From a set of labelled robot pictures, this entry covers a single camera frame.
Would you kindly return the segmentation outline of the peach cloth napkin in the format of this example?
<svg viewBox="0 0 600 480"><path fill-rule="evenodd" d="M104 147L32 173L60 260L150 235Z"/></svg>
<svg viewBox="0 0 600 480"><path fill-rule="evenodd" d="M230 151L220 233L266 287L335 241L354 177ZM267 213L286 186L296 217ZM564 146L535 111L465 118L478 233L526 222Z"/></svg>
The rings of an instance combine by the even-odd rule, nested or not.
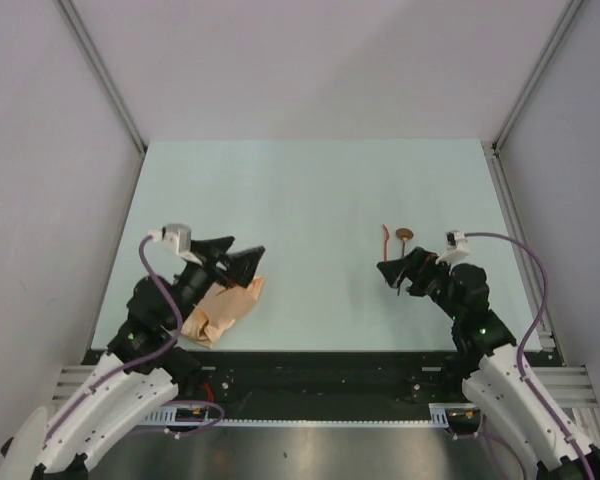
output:
<svg viewBox="0 0 600 480"><path fill-rule="evenodd" d="M257 304L265 278L257 275L247 287L225 288L215 283L183 323L181 334L205 348L220 338Z"/></svg>

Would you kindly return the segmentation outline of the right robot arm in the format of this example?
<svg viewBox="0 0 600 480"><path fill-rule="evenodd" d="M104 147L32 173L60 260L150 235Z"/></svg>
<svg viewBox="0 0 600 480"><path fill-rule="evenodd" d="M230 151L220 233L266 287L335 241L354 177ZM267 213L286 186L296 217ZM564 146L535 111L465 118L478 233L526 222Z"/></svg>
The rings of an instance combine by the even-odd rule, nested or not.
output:
<svg viewBox="0 0 600 480"><path fill-rule="evenodd" d="M600 479L600 447L550 396L491 309L484 269L452 266L421 247L377 268L390 287L408 281L409 295L430 298L451 318L456 352L443 368L442 391L485 415L525 477Z"/></svg>

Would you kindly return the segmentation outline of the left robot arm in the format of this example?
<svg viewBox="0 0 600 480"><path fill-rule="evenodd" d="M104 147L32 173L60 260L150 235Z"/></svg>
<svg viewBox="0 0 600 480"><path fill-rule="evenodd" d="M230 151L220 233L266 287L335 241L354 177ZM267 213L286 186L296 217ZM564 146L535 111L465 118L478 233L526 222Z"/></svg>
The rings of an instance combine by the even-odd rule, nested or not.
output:
<svg viewBox="0 0 600 480"><path fill-rule="evenodd" d="M146 275L126 320L60 409L38 407L3 444L0 479L86 479L149 414L199 392L202 366L178 345L184 321L212 287L248 286L265 253L262 246L234 252L234 241L193 240L176 225L141 240Z"/></svg>

